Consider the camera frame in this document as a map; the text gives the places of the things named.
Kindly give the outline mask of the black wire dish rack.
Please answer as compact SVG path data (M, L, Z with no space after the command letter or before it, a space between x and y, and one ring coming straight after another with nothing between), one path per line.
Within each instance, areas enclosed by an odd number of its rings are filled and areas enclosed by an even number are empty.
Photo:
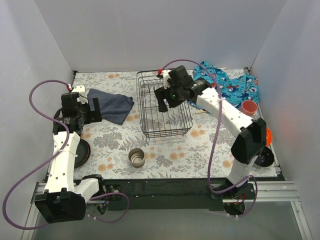
M193 126L189 104L170 108L166 99L158 101L155 90L163 86L155 71L136 73L137 104L140 128L148 138L185 135Z

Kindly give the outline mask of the steel cup brown band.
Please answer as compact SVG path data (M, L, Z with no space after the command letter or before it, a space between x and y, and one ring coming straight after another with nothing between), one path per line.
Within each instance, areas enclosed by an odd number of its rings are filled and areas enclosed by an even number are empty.
M141 168L145 164L145 153L140 148L134 148L129 152L128 159L133 167Z

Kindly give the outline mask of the pink plastic cup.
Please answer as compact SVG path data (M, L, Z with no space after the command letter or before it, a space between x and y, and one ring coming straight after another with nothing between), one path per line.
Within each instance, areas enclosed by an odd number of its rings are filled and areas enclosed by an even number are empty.
M241 104L240 111L247 116L253 116L258 110L258 105L252 100L245 100Z

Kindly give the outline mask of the black bowl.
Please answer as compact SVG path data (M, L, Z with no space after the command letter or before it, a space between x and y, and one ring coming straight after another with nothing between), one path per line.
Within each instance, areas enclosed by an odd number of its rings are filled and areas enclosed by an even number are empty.
M273 165L275 161L275 156L272 150L268 147L264 147L260 155L258 155L257 159L254 162L254 165L259 168L267 168Z

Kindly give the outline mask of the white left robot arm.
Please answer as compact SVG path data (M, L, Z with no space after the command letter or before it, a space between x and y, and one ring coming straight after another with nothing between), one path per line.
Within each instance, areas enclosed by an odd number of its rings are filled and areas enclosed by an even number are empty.
M90 198L101 200L106 187L100 174L82 178L74 184L77 161L83 164L91 154L90 145L80 135L85 125L102 121L99 100L91 110L84 90L73 89L61 95L61 108L54 115L53 160L44 191L35 197L35 206L47 223L82 220Z

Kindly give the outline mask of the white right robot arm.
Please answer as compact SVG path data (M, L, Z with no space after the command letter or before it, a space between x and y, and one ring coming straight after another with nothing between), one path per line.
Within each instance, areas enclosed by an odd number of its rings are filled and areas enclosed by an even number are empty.
M155 89L158 110L165 113L185 101L193 101L223 124L235 138L231 147L234 162L226 179L226 188L209 189L237 199L245 192L253 163L267 145L267 124L262 118L253 119L235 108L217 88L203 78L193 80L184 66L158 71L163 86Z

